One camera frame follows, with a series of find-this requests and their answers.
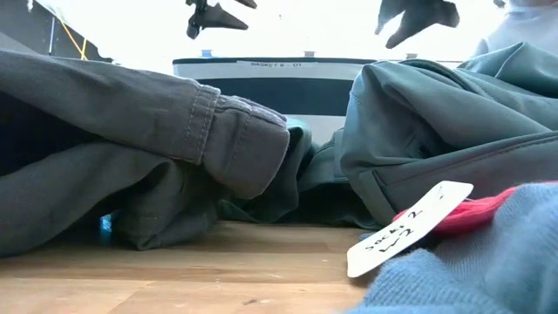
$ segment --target teal fabric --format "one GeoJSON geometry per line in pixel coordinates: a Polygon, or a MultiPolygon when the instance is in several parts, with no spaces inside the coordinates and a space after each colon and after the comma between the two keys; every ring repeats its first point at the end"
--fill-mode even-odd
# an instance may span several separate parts
{"type": "Polygon", "coordinates": [[[308,125],[288,119],[286,157],[266,191],[253,200],[221,201],[219,217],[258,223],[320,223],[332,226],[378,225],[350,187],[339,166],[342,130],[317,146],[308,125]]]}
{"type": "Polygon", "coordinates": [[[379,224],[443,180],[472,198],[558,179],[558,57],[529,44],[451,70],[366,65],[350,92],[340,164],[379,224]]]}

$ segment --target wooden table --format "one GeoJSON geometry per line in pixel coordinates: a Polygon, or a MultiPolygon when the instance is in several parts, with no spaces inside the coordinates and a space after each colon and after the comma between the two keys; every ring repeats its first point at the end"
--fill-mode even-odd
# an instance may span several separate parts
{"type": "Polygon", "coordinates": [[[0,260],[0,313],[333,313],[365,292],[346,276],[362,233],[224,222],[146,252],[55,241],[0,260]]]}

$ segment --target blue object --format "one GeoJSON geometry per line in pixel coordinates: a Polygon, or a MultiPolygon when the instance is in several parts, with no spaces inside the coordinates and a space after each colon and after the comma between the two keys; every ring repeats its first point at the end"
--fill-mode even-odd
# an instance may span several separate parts
{"type": "Polygon", "coordinates": [[[493,223],[380,270],[347,313],[558,313],[558,185],[520,187],[493,223]]]}

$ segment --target paper tag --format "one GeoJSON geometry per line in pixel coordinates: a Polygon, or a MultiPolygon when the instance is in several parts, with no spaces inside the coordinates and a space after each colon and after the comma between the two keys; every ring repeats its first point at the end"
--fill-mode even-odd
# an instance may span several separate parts
{"type": "Polygon", "coordinates": [[[239,65],[247,65],[269,69],[296,69],[302,67],[311,67],[316,62],[256,62],[256,61],[236,61],[239,65]]]}
{"type": "Polygon", "coordinates": [[[438,183],[395,222],[347,251],[347,276],[362,276],[426,236],[472,191],[469,183],[438,183]]]}

